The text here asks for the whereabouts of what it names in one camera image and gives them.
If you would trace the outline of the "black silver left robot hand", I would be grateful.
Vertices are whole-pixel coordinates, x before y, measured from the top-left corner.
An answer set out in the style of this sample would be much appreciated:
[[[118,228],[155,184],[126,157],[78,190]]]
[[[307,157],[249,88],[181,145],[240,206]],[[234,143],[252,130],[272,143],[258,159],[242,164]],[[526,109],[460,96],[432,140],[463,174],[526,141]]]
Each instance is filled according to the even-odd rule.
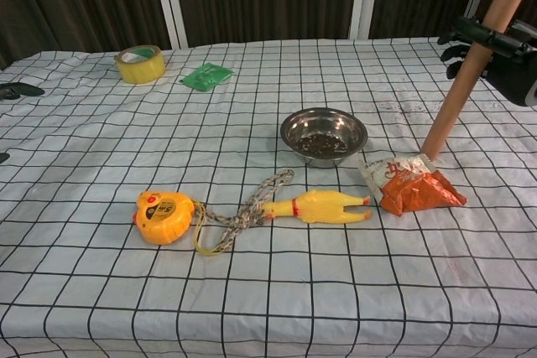
[[[16,100],[21,96],[42,96],[44,90],[22,82],[10,82],[0,85],[1,100]]]

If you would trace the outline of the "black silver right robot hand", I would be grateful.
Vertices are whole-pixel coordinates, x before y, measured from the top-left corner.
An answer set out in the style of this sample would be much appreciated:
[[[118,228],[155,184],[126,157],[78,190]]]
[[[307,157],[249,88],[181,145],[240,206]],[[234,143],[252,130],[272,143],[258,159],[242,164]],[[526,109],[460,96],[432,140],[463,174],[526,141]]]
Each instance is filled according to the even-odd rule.
[[[443,62],[457,59],[446,69],[448,79],[456,77],[470,46],[479,44],[492,51],[480,76],[513,104],[536,105],[536,27],[516,19],[502,34],[485,27],[478,18],[459,17],[451,31],[438,38],[437,44],[452,41],[458,44],[441,55]]]

